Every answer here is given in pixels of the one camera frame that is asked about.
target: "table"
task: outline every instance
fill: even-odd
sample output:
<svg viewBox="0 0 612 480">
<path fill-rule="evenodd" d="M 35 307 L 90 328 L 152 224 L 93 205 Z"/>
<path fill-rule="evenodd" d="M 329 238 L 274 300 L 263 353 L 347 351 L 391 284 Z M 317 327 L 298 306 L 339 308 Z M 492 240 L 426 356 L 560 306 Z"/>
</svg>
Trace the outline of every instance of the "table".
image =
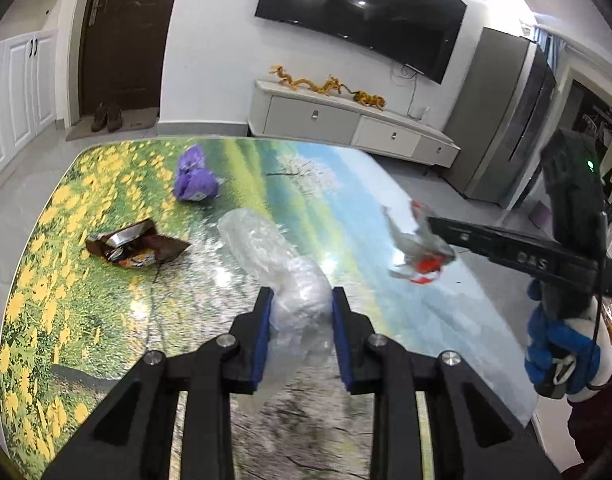
<svg viewBox="0 0 612 480">
<path fill-rule="evenodd" d="M 180 203 L 171 193 L 175 164 L 196 142 L 222 179 L 221 192 L 209 203 Z M 279 224 L 378 332 L 411 351 L 461 352 L 527 422 L 536 396 L 523 352 L 464 264 L 457 260 L 430 285 L 388 275 L 401 253 L 379 206 L 393 208 L 400 227 L 413 230 L 408 200 L 365 153 L 323 144 L 172 137 L 84 151 L 39 217 L 6 307 L 0 411 L 10 456 L 28 478 L 39 478 L 143 352 L 192 351 L 251 309 L 259 284 L 238 266 L 216 228 L 237 207 Z M 177 260 L 145 270 L 113 267 L 85 250 L 86 235 L 143 218 L 192 245 Z M 261 412 L 245 413 L 235 399 L 238 475 L 366 478 L 371 412 L 369 396 L 346 394 L 334 358 L 299 371 Z M 179 450 L 177 440 L 176 458 Z M 173 465 L 171 477 L 177 473 Z"/>
</svg>

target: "sleeve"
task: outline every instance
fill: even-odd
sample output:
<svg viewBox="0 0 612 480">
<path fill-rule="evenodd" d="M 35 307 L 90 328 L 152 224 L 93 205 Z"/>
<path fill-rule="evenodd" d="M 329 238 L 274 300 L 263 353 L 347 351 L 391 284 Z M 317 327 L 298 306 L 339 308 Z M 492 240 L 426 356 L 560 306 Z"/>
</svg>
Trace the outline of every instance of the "sleeve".
<svg viewBox="0 0 612 480">
<path fill-rule="evenodd" d="M 583 402 L 569 402 L 573 410 L 568 432 L 584 462 L 594 460 L 612 437 L 612 384 Z"/>
</svg>

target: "blue gripper pad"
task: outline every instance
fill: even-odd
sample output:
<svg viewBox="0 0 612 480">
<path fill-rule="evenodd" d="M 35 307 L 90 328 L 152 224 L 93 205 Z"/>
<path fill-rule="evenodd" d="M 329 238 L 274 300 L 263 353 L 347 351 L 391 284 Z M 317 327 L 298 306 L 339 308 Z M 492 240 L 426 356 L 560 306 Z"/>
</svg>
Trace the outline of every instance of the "blue gripper pad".
<svg viewBox="0 0 612 480">
<path fill-rule="evenodd" d="M 337 352 L 339 374 L 346 390 L 352 391 L 355 380 L 353 379 L 351 368 L 350 342 L 345 332 L 342 310 L 335 293 L 333 293 L 333 334 L 335 337 L 335 351 Z"/>
<path fill-rule="evenodd" d="M 255 350 L 253 351 L 253 369 L 250 376 L 250 382 L 254 389 L 257 389 L 259 383 L 263 379 L 263 369 L 265 368 L 266 357 L 268 356 L 268 340 L 270 339 L 270 306 L 273 301 L 273 292 L 270 291 L 268 298 L 263 307 L 262 316 L 259 323 L 259 331 L 255 341 Z"/>
</svg>

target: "curtain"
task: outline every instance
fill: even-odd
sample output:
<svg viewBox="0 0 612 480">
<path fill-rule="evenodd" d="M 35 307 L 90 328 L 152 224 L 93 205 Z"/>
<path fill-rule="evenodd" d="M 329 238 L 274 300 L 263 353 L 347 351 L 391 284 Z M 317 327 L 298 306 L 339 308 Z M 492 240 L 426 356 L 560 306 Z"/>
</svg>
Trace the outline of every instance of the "curtain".
<svg viewBox="0 0 612 480">
<path fill-rule="evenodd" d="M 552 73 L 556 74 L 561 51 L 566 46 L 564 40 L 555 34 L 551 34 L 550 32 L 537 27 L 532 29 L 531 40 L 541 47 L 542 51 L 546 55 L 548 66 L 550 66 Z"/>
</svg>

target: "refrigerator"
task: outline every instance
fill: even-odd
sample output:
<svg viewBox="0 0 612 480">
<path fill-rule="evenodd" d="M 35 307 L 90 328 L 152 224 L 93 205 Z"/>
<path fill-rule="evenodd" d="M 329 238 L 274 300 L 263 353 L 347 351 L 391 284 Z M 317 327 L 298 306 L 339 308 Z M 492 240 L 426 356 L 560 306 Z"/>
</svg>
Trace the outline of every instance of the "refrigerator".
<svg viewBox="0 0 612 480">
<path fill-rule="evenodd" d="M 539 45 L 484 28 L 444 133 L 461 151 L 442 176 L 506 207 L 535 150 L 555 88 Z"/>
</svg>

